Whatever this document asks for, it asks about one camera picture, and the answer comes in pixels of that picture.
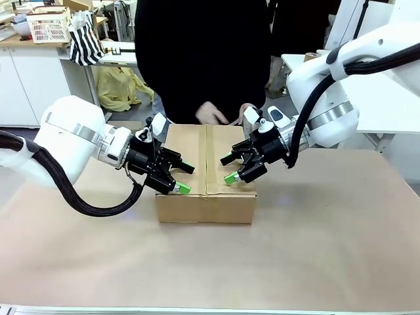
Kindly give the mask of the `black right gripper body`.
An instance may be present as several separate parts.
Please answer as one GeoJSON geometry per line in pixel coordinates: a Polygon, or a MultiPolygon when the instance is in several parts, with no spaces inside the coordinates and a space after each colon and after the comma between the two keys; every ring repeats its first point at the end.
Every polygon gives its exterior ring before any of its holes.
{"type": "Polygon", "coordinates": [[[267,173],[266,163],[272,164],[287,159],[289,150],[278,129],[265,133],[253,131],[249,138],[232,146],[231,155],[242,160],[238,170],[239,179],[253,182],[267,173]]]}

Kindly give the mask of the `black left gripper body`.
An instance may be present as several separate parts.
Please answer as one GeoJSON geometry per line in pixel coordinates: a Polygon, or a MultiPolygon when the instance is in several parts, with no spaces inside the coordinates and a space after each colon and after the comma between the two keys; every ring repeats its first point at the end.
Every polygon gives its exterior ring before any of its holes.
{"type": "Polygon", "coordinates": [[[128,170],[146,175],[144,185],[160,194],[169,194],[174,190],[176,180],[170,169],[181,161],[180,153],[162,146],[150,147],[145,153],[130,148],[126,159],[128,170]]]}

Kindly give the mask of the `person's left hand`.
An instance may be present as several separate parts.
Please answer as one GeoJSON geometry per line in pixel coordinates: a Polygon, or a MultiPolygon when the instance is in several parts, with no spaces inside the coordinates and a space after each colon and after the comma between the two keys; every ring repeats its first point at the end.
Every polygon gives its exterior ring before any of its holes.
{"type": "Polygon", "coordinates": [[[254,110],[257,110],[257,107],[251,103],[244,103],[241,105],[240,110],[239,110],[239,117],[237,118],[237,120],[235,120],[232,124],[233,125],[242,125],[243,121],[244,121],[244,112],[246,111],[246,109],[248,109],[248,107],[253,108],[254,110]]]}

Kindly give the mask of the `person's right hand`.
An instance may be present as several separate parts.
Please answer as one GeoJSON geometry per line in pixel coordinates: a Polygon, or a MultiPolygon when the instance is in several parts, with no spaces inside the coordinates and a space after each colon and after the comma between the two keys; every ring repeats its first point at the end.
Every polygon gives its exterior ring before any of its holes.
{"type": "Polygon", "coordinates": [[[211,102],[204,102],[195,114],[196,119],[203,125],[228,125],[224,114],[211,102]]]}

